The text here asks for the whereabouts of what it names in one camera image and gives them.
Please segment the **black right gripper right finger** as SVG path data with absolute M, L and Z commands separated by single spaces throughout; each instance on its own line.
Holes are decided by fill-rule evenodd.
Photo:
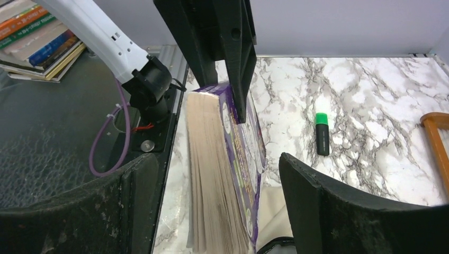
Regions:
M 279 172 L 298 253 L 448 253 L 447 205 L 375 196 L 289 153 Z

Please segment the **purple treehouse book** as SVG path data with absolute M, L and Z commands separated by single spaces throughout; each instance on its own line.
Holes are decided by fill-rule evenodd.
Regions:
M 187 95 L 194 253 L 256 253 L 266 149 L 251 95 L 245 112 L 240 123 L 229 83 Z

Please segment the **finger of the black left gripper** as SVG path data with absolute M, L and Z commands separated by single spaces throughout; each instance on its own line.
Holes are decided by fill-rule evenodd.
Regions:
M 154 1 L 199 86 L 218 82 L 215 63 L 206 50 L 183 1 Z
M 240 123 L 246 122 L 246 104 L 256 64 L 257 44 L 250 1 L 213 1 L 228 79 Z

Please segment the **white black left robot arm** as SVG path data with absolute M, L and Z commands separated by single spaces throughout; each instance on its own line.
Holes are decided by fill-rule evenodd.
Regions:
M 130 105 L 151 123 L 168 114 L 164 95 L 172 77 L 157 58 L 135 44 L 94 1 L 39 1 L 113 72 Z M 200 86 L 217 82 L 224 60 L 240 122 L 256 63 L 256 34 L 249 1 L 155 1 Z

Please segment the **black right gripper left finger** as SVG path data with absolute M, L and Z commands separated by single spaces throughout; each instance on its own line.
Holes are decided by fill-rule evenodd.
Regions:
M 158 168 L 147 153 L 52 198 L 1 210 L 1 253 L 150 253 Z

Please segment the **cream canvas student bag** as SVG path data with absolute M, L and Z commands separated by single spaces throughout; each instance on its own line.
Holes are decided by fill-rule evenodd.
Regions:
M 264 186 L 258 211 L 257 253 L 296 253 L 282 187 Z

